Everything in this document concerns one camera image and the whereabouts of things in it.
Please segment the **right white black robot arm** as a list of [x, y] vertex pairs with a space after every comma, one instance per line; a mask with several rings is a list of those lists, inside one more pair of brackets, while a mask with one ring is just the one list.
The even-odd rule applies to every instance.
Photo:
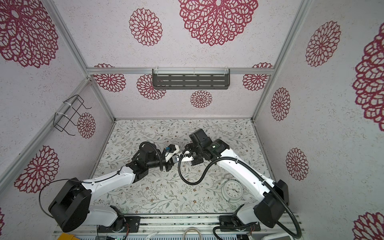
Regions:
[[217, 165], [233, 175], [256, 199], [257, 203], [254, 206], [243, 205], [236, 211], [235, 220], [239, 221], [240, 225], [258, 219], [265, 226], [274, 228], [276, 225], [282, 226], [279, 220], [283, 213], [289, 214], [292, 220], [295, 218], [289, 208], [289, 188], [284, 181], [276, 182], [259, 173], [244, 162], [227, 143], [220, 139], [212, 141], [202, 129], [190, 134], [190, 139], [192, 143], [185, 147], [189, 152], [186, 158], [193, 159], [192, 165], [200, 164], [204, 160], [210, 163], [197, 182], [184, 180], [185, 183], [198, 185], [208, 170]]

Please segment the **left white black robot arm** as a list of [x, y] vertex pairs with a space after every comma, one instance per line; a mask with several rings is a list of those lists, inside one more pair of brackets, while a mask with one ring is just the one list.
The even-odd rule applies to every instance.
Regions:
[[50, 204], [49, 212], [64, 233], [84, 225], [121, 232], [127, 227], [127, 221], [116, 206], [98, 207], [91, 203], [117, 188], [140, 181], [150, 169], [170, 171], [174, 165], [172, 158], [179, 151], [179, 146], [174, 144], [160, 151], [155, 144], [142, 142], [131, 162], [116, 171], [89, 180], [67, 180]]

